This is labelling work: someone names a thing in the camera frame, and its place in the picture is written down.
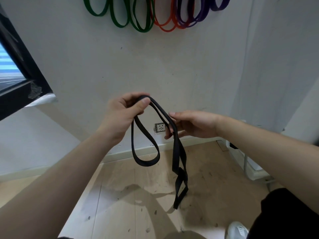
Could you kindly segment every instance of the fingernail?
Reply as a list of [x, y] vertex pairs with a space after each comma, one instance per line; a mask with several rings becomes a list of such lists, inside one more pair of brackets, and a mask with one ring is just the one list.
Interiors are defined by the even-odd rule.
[[148, 98], [148, 97], [145, 97], [145, 98], [143, 98], [142, 99], [142, 102], [144, 103], [144, 104], [147, 104], [147, 103], [149, 103], [151, 100]]

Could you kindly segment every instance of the forearm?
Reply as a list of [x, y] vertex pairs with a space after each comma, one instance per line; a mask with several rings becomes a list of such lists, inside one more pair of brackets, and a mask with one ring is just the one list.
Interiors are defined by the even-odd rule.
[[227, 117], [219, 122], [218, 134], [319, 213], [318, 147]]
[[99, 163], [110, 150], [95, 134], [0, 209], [3, 238], [57, 238]]

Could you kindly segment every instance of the purple resistance band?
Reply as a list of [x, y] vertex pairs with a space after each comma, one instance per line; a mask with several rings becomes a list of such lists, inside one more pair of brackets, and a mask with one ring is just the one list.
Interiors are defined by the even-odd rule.
[[176, 19], [182, 27], [185, 27], [185, 28], [193, 27], [195, 24], [203, 21], [207, 17], [209, 13], [209, 9], [211, 9], [212, 11], [224, 10], [228, 6], [229, 1], [230, 0], [223, 0], [220, 7], [218, 7], [216, 4], [216, 0], [201, 0], [201, 10], [198, 13], [198, 15], [194, 17], [193, 7], [195, 5], [195, 0], [188, 0], [188, 3], [187, 3], [188, 20], [185, 22], [181, 18], [182, 0], [175, 0], [174, 11], [175, 11]]

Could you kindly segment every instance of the green resistance band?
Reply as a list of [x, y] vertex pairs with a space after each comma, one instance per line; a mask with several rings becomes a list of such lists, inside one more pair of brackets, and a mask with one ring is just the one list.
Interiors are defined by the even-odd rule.
[[115, 26], [119, 27], [119, 28], [124, 28], [126, 27], [129, 23], [132, 24], [132, 26], [139, 32], [142, 33], [146, 33], [148, 31], [151, 30], [151, 28], [153, 27], [154, 24], [154, 20], [155, 20], [155, 15], [151, 16], [151, 8], [153, 9], [153, 13], [155, 13], [155, 4], [154, 4], [154, 0], [146, 0], [146, 5], [147, 5], [147, 12], [146, 12], [146, 25], [145, 28], [143, 29], [141, 27], [141, 25], [139, 24], [137, 18], [136, 18], [136, 2], [137, 0], [133, 1], [133, 16], [134, 19], [136, 21], [136, 25], [133, 22], [132, 19], [132, 15], [131, 15], [131, 7], [130, 7], [130, 0], [123, 0], [124, 4], [125, 4], [125, 8], [126, 8], [126, 12], [127, 12], [127, 21], [125, 25], [121, 25], [118, 23], [118, 21], [115, 18], [115, 14], [114, 14], [114, 3], [113, 0], [106, 0], [105, 2], [105, 6], [102, 10], [101, 13], [95, 13], [91, 7], [90, 4], [90, 0], [83, 0], [84, 1], [84, 5], [86, 7], [86, 9], [89, 11], [89, 13], [91, 13], [93, 16], [104, 16], [108, 10], [108, 7], [110, 7], [110, 13], [111, 13], [111, 19], [113, 21], [113, 23], [115, 24]]

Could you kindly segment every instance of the black shorts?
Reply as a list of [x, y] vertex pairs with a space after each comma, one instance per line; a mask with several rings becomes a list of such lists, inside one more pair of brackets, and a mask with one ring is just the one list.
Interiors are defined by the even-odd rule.
[[261, 201], [261, 214], [247, 238], [319, 238], [318, 225], [318, 214], [289, 190], [276, 189]]

